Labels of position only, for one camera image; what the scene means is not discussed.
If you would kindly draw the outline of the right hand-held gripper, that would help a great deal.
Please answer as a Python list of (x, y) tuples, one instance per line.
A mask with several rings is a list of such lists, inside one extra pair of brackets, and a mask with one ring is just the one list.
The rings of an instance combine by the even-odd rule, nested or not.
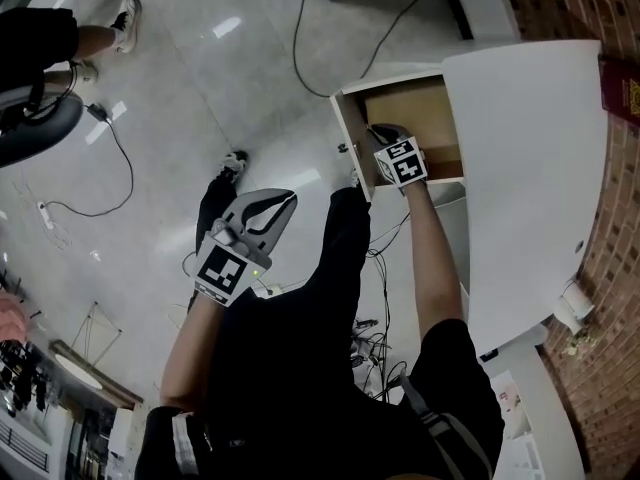
[(415, 137), (404, 127), (381, 123), (367, 128), (374, 158), (382, 178), (398, 189), (415, 182), (425, 182), (428, 177), (423, 155)]

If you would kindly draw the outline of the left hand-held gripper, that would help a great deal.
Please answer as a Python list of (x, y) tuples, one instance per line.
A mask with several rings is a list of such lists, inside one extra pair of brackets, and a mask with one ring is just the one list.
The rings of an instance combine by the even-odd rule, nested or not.
[[(298, 204), (289, 189), (267, 188), (242, 194), (233, 209), (214, 221), (205, 233), (193, 271), (195, 289), (229, 307), (271, 268), (271, 252)], [(275, 212), (259, 229), (250, 219), (270, 208)]]

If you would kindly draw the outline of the white wooden drawer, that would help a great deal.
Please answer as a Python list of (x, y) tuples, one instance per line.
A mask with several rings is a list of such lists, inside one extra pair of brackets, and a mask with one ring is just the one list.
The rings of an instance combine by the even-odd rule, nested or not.
[(430, 184), (465, 181), (451, 103), (439, 70), (362, 80), (332, 95), (330, 102), (368, 201), (377, 189), (393, 187), (382, 178), (374, 158), (381, 149), (372, 148), (367, 128), (375, 124), (400, 125), (416, 138)]

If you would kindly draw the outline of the person's left forearm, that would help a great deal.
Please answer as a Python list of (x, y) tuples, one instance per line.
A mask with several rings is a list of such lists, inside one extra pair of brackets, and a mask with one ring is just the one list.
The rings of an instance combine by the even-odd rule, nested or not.
[(225, 307), (199, 293), (178, 333), (160, 385), (162, 406), (200, 411)]

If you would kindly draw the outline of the person's right forearm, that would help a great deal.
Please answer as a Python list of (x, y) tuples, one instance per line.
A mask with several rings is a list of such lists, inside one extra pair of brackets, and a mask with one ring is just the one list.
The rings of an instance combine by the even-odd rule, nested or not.
[(460, 279), (426, 184), (404, 187), (409, 205), (415, 304), (421, 340), (439, 323), (464, 320)]

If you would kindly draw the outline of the person's left white shoe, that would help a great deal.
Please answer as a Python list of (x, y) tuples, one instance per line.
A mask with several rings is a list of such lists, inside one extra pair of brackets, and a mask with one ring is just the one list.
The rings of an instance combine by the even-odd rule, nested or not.
[(240, 178), (247, 168), (249, 155), (242, 150), (228, 153), (220, 162), (216, 178), (226, 180), (232, 185)]

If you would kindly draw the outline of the person's black trousers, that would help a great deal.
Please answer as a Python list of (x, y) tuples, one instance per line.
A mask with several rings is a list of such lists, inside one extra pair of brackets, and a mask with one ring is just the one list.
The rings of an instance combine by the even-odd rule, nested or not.
[[(196, 233), (196, 252), (214, 221), (221, 218), (240, 196), (235, 186), (215, 178), (201, 201)], [(291, 292), (262, 299), (247, 289), (223, 318), (251, 324), (326, 324), (335, 330), (349, 327), (360, 295), (360, 277), (370, 239), (369, 204), (361, 191), (347, 187), (334, 192), (324, 229), (319, 263), (305, 284)], [(272, 207), (248, 222), (261, 228), (275, 212)]]

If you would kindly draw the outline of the white curved desk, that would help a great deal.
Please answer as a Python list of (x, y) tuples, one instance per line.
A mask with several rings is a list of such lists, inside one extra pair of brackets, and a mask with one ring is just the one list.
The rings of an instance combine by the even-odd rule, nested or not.
[(478, 354), (547, 318), (582, 262), (607, 151), (600, 52), (597, 40), (529, 42), (442, 64), (465, 176)]

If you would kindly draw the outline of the white side desk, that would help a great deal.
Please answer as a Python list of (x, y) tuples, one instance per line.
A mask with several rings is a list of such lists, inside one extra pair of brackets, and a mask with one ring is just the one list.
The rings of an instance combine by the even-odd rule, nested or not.
[(464, 40), (519, 40), (509, 0), (447, 0)]

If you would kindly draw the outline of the person's black shirt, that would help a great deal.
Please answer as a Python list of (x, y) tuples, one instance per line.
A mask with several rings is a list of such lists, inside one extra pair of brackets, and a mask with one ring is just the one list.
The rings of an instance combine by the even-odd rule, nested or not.
[(396, 405), (355, 385), (353, 321), (223, 318), (201, 410), (148, 414), (135, 480), (493, 480), (504, 422), (465, 320), (421, 340)]

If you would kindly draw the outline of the dark red book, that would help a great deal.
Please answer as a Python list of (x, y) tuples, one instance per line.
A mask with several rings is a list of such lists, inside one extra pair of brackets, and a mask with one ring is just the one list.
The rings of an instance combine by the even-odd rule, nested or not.
[(598, 63), (603, 109), (640, 128), (640, 64), (609, 55)]

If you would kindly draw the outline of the black round chair seat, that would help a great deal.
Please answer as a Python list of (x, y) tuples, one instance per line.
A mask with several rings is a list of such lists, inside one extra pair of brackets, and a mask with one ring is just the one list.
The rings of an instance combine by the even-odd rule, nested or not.
[(84, 112), (71, 89), (36, 83), (0, 92), (0, 168), (39, 155), (66, 138)]

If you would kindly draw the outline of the dried flowers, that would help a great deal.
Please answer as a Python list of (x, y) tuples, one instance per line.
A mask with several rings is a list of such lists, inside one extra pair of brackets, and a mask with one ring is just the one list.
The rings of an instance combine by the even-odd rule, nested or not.
[(600, 340), (601, 337), (598, 332), (592, 329), (582, 329), (568, 339), (563, 354), (577, 361), (581, 361), (591, 353)]

